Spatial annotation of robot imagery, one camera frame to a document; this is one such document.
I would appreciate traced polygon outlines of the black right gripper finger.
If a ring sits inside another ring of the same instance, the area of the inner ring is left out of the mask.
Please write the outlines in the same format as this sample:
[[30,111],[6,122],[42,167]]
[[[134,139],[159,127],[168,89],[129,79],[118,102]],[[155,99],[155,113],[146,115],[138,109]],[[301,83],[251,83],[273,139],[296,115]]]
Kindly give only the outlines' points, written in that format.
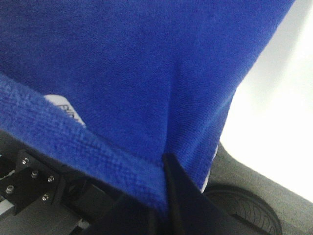
[[219,211],[189,179],[175,154],[162,156],[170,224],[175,235],[217,235]]

